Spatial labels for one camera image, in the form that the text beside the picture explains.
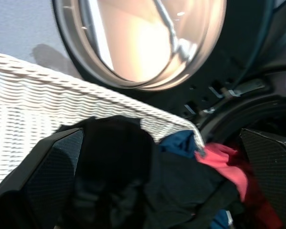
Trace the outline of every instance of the blue clothing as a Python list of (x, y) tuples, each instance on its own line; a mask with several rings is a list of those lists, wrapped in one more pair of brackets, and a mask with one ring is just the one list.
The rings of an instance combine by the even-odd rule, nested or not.
[(172, 152), (195, 159), (196, 143), (192, 130), (182, 130), (165, 137), (159, 144), (161, 152)]
[[(194, 132), (191, 130), (182, 130), (171, 134), (159, 144), (161, 152), (171, 152), (187, 158), (196, 160), (194, 155), (197, 149), (194, 140)], [(210, 225), (210, 229), (228, 229), (228, 216), (225, 210), (220, 210)]]

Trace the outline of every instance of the laundry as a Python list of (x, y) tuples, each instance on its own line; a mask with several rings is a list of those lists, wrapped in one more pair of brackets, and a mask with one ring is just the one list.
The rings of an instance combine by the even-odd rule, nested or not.
[(207, 229), (238, 199), (215, 169), (161, 152), (138, 119), (90, 118), (74, 190), (59, 220), (65, 229)]
[[(197, 149), (194, 132), (191, 130), (182, 130), (173, 133), (159, 143), (161, 152), (172, 152), (174, 154), (185, 156), (196, 160), (193, 152)], [(228, 216), (225, 210), (220, 210), (210, 225), (210, 229), (229, 228)]]
[(196, 143), (192, 130), (182, 130), (171, 134), (162, 139), (159, 146), (161, 151), (169, 151), (188, 158), (195, 158), (193, 152), (196, 150)]
[(250, 213), (257, 228), (281, 229), (283, 223), (263, 196), (250, 164), (237, 150), (217, 143), (210, 143), (204, 149), (206, 156), (195, 154), (199, 162), (215, 168), (232, 181)]

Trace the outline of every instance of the red clothing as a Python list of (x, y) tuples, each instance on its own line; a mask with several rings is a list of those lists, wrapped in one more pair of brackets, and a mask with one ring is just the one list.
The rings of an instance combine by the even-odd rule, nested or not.
[(217, 143), (210, 143), (204, 149), (206, 156), (195, 154), (199, 162), (215, 168), (232, 181), (248, 212), (254, 217), (258, 228), (280, 229), (283, 227), (274, 209), (264, 197), (250, 164), (243, 154)]

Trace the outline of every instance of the black clothing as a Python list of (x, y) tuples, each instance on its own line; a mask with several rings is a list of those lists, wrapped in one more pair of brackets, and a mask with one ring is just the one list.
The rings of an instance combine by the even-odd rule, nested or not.
[(196, 160), (161, 152), (138, 119), (87, 119), (66, 229), (208, 228), (238, 199), (235, 185)]

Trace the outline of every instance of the white wicker basket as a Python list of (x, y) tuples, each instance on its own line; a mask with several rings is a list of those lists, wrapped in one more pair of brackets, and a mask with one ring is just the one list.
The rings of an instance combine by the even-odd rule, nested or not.
[(158, 141), (191, 129), (189, 121), (69, 75), (0, 54), (0, 182), (42, 138), (61, 124), (90, 116), (142, 118), (142, 128)]

